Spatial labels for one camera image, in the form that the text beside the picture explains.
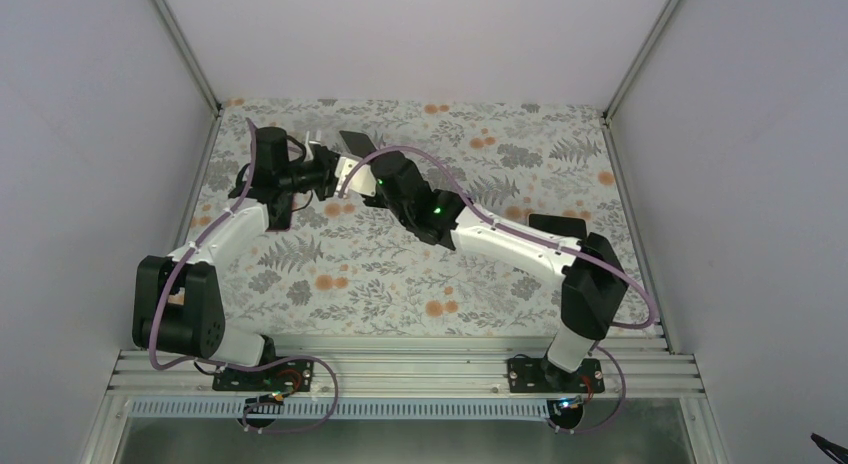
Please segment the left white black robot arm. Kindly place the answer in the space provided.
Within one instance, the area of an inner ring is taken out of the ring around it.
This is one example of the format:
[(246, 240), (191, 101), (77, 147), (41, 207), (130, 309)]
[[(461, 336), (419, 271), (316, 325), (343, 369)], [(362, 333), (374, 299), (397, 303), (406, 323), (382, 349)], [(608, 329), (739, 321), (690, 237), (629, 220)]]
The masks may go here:
[(248, 126), (250, 158), (222, 213), (166, 256), (147, 256), (135, 280), (132, 339), (159, 371), (193, 361), (237, 369), (255, 389), (278, 375), (270, 337), (226, 321), (220, 277), (261, 234), (291, 224), (297, 193), (335, 193), (340, 154), (279, 127)]

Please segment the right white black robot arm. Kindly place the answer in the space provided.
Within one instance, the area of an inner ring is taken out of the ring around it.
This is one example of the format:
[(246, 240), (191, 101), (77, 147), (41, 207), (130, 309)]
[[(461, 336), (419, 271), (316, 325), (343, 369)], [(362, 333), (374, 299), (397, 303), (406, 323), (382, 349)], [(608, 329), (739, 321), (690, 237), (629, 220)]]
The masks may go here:
[(555, 391), (578, 381), (582, 361), (606, 338), (629, 288), (605, 238), (564, 236), (504, 220), (460, 191), (432, 188), (403, 149), (376, 151), (342, 170), (340, 193), (372, 199), (420, 241), (502, 261), (559, 288), (560, 324), (541, 375)]

